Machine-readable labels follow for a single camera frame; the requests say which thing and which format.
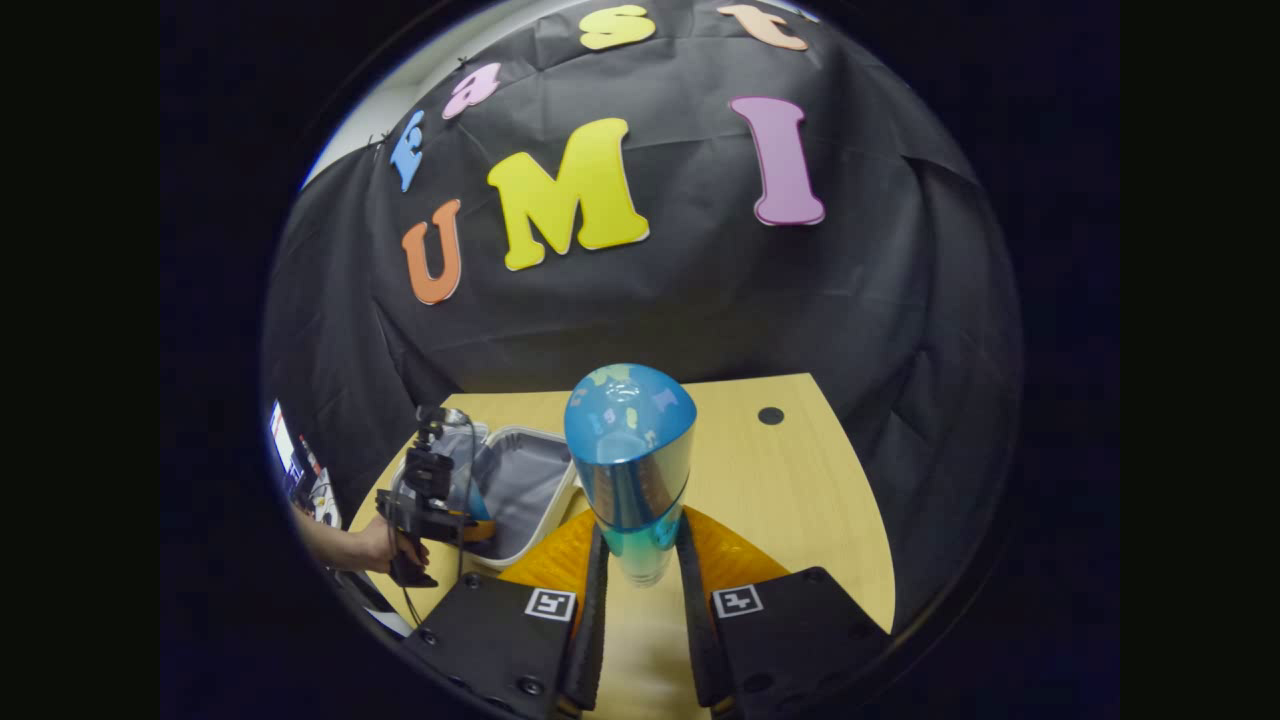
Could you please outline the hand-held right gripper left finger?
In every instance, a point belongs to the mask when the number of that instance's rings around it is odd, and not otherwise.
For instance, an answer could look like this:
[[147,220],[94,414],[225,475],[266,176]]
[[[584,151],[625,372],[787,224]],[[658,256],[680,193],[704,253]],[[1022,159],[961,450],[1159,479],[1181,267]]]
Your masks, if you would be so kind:
[[580,719],[596,707],[608,557],[579,512],[499,575],[465,574],[399,646],[498,717]]

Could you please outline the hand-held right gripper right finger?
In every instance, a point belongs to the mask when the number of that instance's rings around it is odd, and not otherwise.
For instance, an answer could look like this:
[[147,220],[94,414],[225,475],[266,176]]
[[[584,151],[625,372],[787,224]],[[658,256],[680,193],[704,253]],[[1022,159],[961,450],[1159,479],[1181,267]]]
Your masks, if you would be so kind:
[[713,719],[809,719],[890,634],[822,566],[790,571],[690,506],[676,537],[698,702]]

